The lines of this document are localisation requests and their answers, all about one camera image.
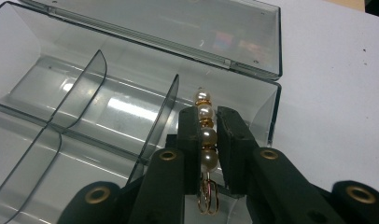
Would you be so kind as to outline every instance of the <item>white table surface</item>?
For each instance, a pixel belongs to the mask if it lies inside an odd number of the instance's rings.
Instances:
[[[323,189],[350,179],[379,191],[379,18],[322,0],[263,2],[282,11],[274,147]]]

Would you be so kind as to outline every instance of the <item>bead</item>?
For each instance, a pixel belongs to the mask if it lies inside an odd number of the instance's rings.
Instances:
[[[210,93],[206,89],[200,88],[195,92],[193,102],[195,105],[211,105]]]
[[[215,150],[204,149],[201,153],[201,171],[202,173],[211,173],[216,171],[218,166],[218,154]]]
[[[201,123],[202,128],[203,127],[213,128],[213,126],[214,126],[214,122],[211,119],[201,119],[201,120],[199,120],[199,122]]]
[[[213,151],[217,152],[217,148],[216,148],[216,146],[202,147],[202,150],[213,150]]]
[[[211,105],[199,105],[198,106],[198,118],[199,119],[212,119],[215,113]]]
[[[214,129],[209,127],[201,128],[202,146],[213,146],[217,142],[217,133]]]

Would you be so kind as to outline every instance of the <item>plastic divider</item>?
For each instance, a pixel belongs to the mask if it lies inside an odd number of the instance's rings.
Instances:
[[[0,186],[0,223],[8,223],[21,211],[58,155],[61,144],[59,133],[49,127],[41,130]]]
[[[152,153],[154,153],[156,146],[161,138],[161,133],[166,124],[167,119],[169,118],[170,112],[175,105],[175,98],[177,97],[179,85],[179,77],[175,75],[175,79],[170,86],[169,91],[166,94],[166,97],[163,101],[161,109],[158,113],[158,116],[149,131],[148,137],[146,139],[145,144],[138,156],[137,162],[132,170],[131,175],[129,176],[127,185],[135,181],[137,178],[141,177],[146,169],[146,164],[149,161]]]
[[[106,72],[105,57],[98,50],[52,114],[50,122],[64,128],[74,126],[105,81]]]
[[[86,111],[105,81],[106,70],[105,57],[98,50],[0,186],[0,223],[14,218],[35,192],[59,154],[61,133],[75,125]]]

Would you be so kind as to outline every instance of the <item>hole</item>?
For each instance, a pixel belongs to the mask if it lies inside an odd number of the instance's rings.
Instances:
[[[91,204],[101,203],[102,201],[106,200],[109,195],[110,189],[108,187],[99,186],[88,191],[88,193],[85,195],[85,202]]]
[[[268,160],[275,160],[275,159],[277,159],[279,157],[279,155],[277,155],[277,153],[275,153],[272,150],[262,150],[262,152],[260,153],[260,155],[263,158],[268,159]]]
[[[358,186],[348,186],[346,188],[346,193],[354,200],[361,203],[375,203],[376,199],[373,194],[362,187]]]
[[[92,199],[98,199],[98,198],[101,198],[104,194],[105,194],[104,191],[98,189],[94,193],[91,194],[91,198]]]
[[[173,151],[165,151],[160,154],[160,158],[164,161],[174,160],[177,155]]]
[[[163,153],[162,156],[164,159],[171,159],[173,157],[173,153],[172,152],[166,152],[166,153]]]
[[[308,212],[307,215],[315,223],[326,223],[327,222],[327,218],[323,214],[321,214],[321,213],[319,213],[317,211],[311,210],[311,211]]]

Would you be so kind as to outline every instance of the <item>pearl bead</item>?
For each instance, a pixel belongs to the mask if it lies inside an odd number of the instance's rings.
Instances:
[[[204,149],[201,153],[201,170],[202,173],[211,173],[216,171],[218,166],[218,154],[215,150]]]
[[[212,119],[215,113],[211,105],[199,105],[198,106],[198,118],[199,119]]]
[[[201,128],[202,146],[213,146],[217,142],[217,133],[214,129],[209,127]]]
[[[193,96],[193,102],[198,105],[200,102],[210,102],[210,93],[204,89],[200,88],[195,92]]]

